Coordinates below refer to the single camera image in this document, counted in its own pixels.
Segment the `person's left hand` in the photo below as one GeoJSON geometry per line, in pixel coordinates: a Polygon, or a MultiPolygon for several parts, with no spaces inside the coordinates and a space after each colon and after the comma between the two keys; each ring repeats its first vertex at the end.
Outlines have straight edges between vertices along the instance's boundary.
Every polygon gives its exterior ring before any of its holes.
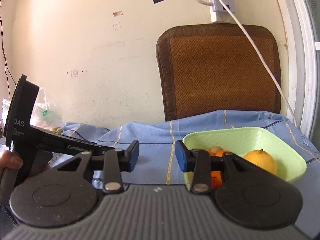
{"type": "Polygon", "coordinates": [[[35,147],[17,147],[12,152],[1,150],[1,189],[13,190],[26,179],[49,169],[52,152],[35,147]]]}

